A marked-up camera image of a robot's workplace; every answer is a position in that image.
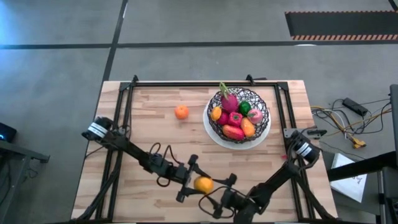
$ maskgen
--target dragon fruit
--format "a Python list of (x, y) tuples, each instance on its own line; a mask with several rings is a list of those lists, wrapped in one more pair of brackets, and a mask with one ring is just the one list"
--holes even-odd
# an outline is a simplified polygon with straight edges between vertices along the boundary
[(220, 82), (220, 90), (222, 108), (229, 113), (237, 111), (239, 108), (239, 101), (237, 97), (231, 94), (228, 91), (228, 88), (222, 82)]

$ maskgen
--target red bell pepper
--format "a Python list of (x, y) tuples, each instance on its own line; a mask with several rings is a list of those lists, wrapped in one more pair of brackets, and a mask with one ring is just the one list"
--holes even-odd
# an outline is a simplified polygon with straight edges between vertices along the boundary
[(243, 115), (241, 115), (240, 113), (232, 112), (229, 114), (228, 124), (235, 126), (235, 127), (240, 127), (240, 125), (242, 123), (242, 118), (243, 118)]

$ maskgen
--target black metal frame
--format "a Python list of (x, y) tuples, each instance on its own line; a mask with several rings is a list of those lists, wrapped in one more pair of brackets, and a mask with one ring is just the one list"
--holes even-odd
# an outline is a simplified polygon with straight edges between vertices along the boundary
[[(292, 102), (290, 99), (289, 86), (288, 86), (287, 82), (256, 82), (255, 80), (256, 79), (253, 79), (253, 77), (251, 75), (248, 75), (246, 77), (246, 81), (225, 82), (225, 84), (228, 86), (268, 86), (268, 87), (273, 87), (274, 91), (275, 91), (275, 97), (277, 100), (277, 106), (278, 106), (278, 112), (279, 112), (279, 118), (280, 118), (280, 127), (282, 130), (284, 130), (285, 128), (287, 128), (287, 123), (285, 120), (284, 107), (282, 105), (282, 97), (280, 94), (280, 91), (282, 90), (285, 94), (287, 111), (289, 114), (291, 128), (296, 128), (295, 116), (294, 116)], [(134, 76), (134, 79), (132, 82), (121, 82), (121, 84), (120, 84), (119, 94), (118, 94), (118, 99), (116, 102), (116, 108), (115, 108), (115, 114), (114, 114), (114, 122), (116, 124), (118, 124), (123, 96), (125, 94), (125, 91), (128, 90), (126, 107), (125, 107), (124, 118), (123, 118), (123, 125), (122, 125), (122, 127), (126, 128), (127, 123), (129, 121), (129, 109), (130, 109), (130, 105), (132, 103), (132, 93), (133, 93), (134, 87), (150, 87), (150, 86), (157, 86), (157, 87), (172, 87), (172, 86), (192, 86), (192, 87), (205, 86), (205, 87), (209, 87), (209, 86), (213, 86), (213, 87), (218, 87), (218, 85), (219, 85), (218, 82), (195, 82), (195, 81), (192, 81), (192, 82), (139, 82), (137, 76)], [(111, 169), (113, 153), (114, 153), (113, 151), (108, 151), (108, 153), (106, 155), (101, 187), (104, 187), (105, 183), (107, 182), (107, 180), (109, 178), (109, 172)], [(123, 157), (123, 152), (119, 151), (114, 167), (121, 166), (122, 157)], [(106, 218), (103, 218), (104, 202), (102, 200), (102, 201), (100, 201), (100, 203), (97, 206), (95, 220), (98, 220), (101, 222), (111, 222), (112, 221), (113, 214), (114, 214), (114, 206), (115, 206), (116, 196), (117, 196), (117, 190), (118, 190), (119, 174), (120, 174), (120, 170), (117, 171), (117, 174), (116, 174), (117, 177), (113, 179), (113, 186), (112, 186), (111, 196), (110, 196), (110, 201), (109, 201), (108, 214), (107, 214)], [(302, 171), (301, 175), (303, 177), (305, 184), (308, 185), (308, 179), (307, 179), (307, 174), (306, 174), (305, 170)], [(301, 206), (300, 194), (299, 194), (299, 190), (297, 187), (297, 182), (294, 179), (292, 179), (292, 191), (293, 191), (293, 196), (294, 196), (294, 203), (295, 203), (295, 210), (296, 210), (297, 218), (298, 218), (298, 220), (301, 220), (304, 218), (303, 210), (302, 210), (302, 206)], [(307, 203), (307, 208), (308, 208), (308, 216), (310, 219), (314, 219), (315, 218), (314, 207), (308, 201), (307, 198), (306, 198), (306, 203)]]

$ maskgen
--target black floor mat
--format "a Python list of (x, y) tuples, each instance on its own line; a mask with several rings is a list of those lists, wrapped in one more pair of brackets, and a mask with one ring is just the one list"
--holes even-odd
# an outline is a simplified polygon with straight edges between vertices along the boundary
[(397, 40), (398, 12), (285, 12), (294, 40)]

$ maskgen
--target white paper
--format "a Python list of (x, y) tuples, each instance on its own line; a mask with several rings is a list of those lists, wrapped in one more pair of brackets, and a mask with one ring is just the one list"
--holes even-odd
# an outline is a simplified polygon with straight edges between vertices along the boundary
[[(335, 158), (333, 160), (333, 164), (331, 165), (331, 168), (336, 168), (339, 166), (347, 165), (350, 163), (353, 163), (351, 159), (348, 159), (344, 155), (340, 153), (335, 154)], [(363, 196), (363, 191), (365, 189), (365, 183), (366, 183), (366, 176), (367, 174), (359, 175), (356, 177), (350, 177), (347, 179), (343, 180), (336, 180), (330, 182), (330, 187), (334, 190), (336, 190), (339, 193), (342, 193), (343, 195), (354, 199), (355, 201), (361, 203), (362, 202), (362, 196)]]

